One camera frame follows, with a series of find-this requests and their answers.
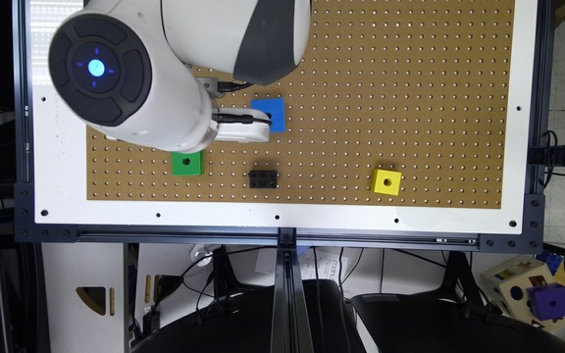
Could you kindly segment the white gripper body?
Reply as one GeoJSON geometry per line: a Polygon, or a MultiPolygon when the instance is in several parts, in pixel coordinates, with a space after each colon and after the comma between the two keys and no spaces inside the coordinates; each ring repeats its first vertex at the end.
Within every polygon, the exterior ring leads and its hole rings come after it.
{"type": "Polygon", "coordinates": [[[270,137],[270,116],[262,111],[249,108],[220,107],[213,112],[218,124],[216,141],[268,142],[270,137]]]}

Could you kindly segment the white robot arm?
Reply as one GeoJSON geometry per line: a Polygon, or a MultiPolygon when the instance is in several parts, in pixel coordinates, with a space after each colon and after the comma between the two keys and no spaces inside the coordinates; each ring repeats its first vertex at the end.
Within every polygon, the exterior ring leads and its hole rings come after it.
{"type": "Polygon", "coordinates": [[[91,1],[56,29],[51,80],[88,126],[124,142],[194,153],[215,141],[265,142],[262,111],[222,108],[199,66],[268,85],[301,62],[309,0],[91,1]]]}

